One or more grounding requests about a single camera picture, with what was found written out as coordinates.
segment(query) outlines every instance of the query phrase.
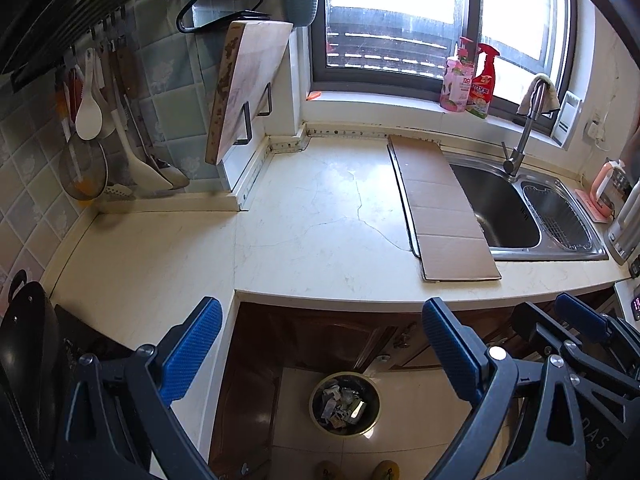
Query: brown wooden cabinet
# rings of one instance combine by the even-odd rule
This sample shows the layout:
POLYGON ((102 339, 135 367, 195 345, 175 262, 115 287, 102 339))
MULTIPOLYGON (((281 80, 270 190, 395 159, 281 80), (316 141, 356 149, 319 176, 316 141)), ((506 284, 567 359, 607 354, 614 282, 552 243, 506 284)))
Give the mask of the brown wooden cabinet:
MULTIPOLYGON (((612 289, 585 294, 598 308, 612 289)), ((551 316, 553 302, 538 305, 551 316)), ((486 345, 515 358, 531 353, 510 327, 513 307, 459 310, 455 316, 486 345)), ((243 303, 231 339, 216 410, 209 466, 220 478, 264 480, 269 474, 283 368, 366 374, 439 367, 420 313, 332 312, 243 303)))

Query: window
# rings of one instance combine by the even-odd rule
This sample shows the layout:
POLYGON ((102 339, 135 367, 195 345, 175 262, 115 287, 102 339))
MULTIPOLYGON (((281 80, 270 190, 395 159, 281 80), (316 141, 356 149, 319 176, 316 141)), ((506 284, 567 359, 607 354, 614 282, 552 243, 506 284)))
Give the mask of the window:
MULTIPOLYGON (((320 0, 313 88, 437 100, 445 60, 466 36, 500 51, 491 113, 513 118, 536 73, 562 98, 574 31, 575 0, 320 0)), ((541 125, 550 130, 552 121, 541 125)))

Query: trash bin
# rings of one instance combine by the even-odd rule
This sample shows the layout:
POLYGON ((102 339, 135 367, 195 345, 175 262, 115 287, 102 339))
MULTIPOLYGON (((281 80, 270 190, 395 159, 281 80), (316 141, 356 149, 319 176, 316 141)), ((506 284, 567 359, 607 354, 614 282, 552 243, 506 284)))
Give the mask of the trash bin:
POLYGON ((380 417, 380 394, 364 375, 332 374, 312 390, 309 415, 321 431, 343 437, 364 434, 380 417))

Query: wire basket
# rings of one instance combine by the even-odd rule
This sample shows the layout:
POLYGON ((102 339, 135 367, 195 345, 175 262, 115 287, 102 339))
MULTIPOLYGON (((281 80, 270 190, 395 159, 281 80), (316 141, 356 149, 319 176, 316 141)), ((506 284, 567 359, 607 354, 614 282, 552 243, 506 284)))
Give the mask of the wire basket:
POLYGON ((542 184, 527 183, 522 186, 522 191, 547 232, 558 244, 570 251, 591 249, 591 237, 564 198, 542 184))

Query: pan handle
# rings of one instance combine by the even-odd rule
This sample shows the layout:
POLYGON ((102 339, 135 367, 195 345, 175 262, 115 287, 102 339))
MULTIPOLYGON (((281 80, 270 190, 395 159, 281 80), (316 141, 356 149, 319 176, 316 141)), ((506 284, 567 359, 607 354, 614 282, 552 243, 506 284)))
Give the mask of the pan handle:
POLYGON ((24 269, 20 269, 18 272, 15 273, 15 276, 11 281, 11 285, 9 286, 9 303, 13 301, 15 291, 18 290, 18 287, 26 284, 27 284, 27 272, 24 269))

